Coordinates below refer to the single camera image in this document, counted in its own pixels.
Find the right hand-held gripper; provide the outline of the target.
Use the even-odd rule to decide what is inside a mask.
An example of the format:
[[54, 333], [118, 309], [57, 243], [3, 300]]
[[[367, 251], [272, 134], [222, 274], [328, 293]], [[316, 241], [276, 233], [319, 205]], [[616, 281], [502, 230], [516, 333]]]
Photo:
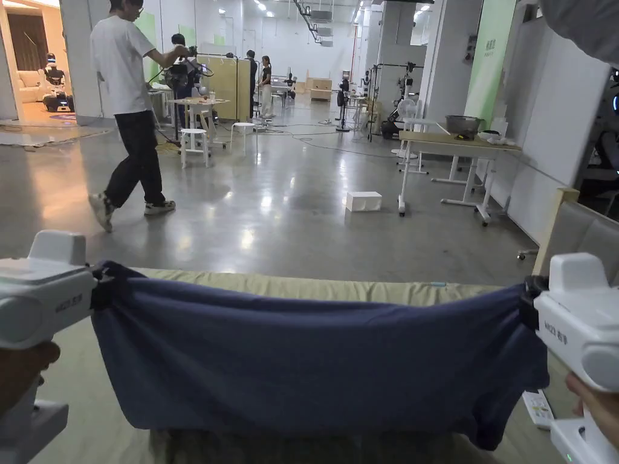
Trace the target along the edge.
[[[618, 393], [618, 289], [592, 254], [553, 256], [549, 276], [525, 282], [520, 316], [547, 349], [590, 388]], [[617, 463], [618, 451], [588, 409], [576, 419], [542, 414], [533, 395], [523, 394], [532, 420], [550, 432], [567, 463]]]

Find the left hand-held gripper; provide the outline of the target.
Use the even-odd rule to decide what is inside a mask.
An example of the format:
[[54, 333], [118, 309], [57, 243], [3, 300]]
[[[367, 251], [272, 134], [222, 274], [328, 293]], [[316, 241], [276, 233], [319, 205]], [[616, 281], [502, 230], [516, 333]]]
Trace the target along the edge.
[[[86, 261], [86, 238], [37, 233], [27, 257], [1, 260], [1, 347], [31, 349], [109, 306], [111, 278]], [[34, 380], [1, 417], [1, 462], [29, 463], [66, 428], [68, 405], [40, 400]]]

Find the person's left hand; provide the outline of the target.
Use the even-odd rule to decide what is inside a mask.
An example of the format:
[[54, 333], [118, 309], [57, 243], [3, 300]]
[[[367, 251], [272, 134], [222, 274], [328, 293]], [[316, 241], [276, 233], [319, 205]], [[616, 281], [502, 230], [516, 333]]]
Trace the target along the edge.
[[1, 416], [24, 396], [41, 372], [60, 357], [60, 347], [46, 341], [24, 350], [1, 349]]

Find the person's right hand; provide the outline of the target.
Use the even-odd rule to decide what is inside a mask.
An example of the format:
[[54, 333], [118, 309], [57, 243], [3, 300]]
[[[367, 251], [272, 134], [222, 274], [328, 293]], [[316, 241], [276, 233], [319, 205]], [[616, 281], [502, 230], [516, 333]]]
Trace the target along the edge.
[[565, 382], [568, 390], [579, 398], [575, 413], [583, 415], [586, 407], [605, 438], [618, 448], [618, 393], [594, 390], [573, 372], [568, 373]]

